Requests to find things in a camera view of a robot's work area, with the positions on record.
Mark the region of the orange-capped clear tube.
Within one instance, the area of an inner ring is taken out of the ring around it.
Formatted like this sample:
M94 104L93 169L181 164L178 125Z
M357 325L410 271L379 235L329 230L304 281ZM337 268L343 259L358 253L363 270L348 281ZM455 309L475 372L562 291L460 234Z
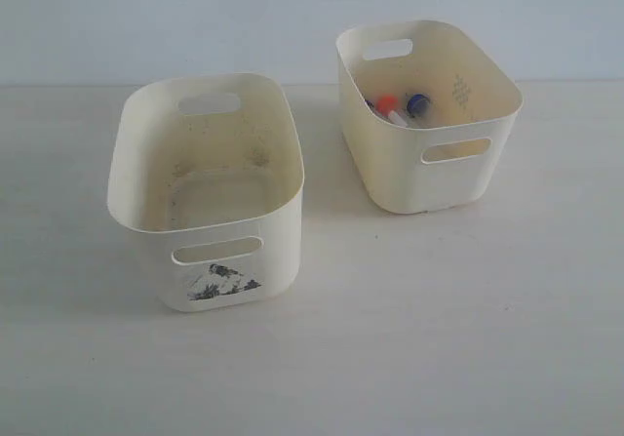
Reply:
M399 114L399 100L392 95L380 96L375 102L375 109L388 121L394 125L407 128L409 125L406 120Z

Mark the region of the cream plastic bin with sticker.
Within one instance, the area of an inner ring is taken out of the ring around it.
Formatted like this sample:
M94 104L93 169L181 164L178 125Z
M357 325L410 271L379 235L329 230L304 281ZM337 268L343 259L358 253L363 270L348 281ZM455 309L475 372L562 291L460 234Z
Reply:
M300 267L304 167L282 87L251 73L178 78L122 109L107 208L169 308L274 297Z

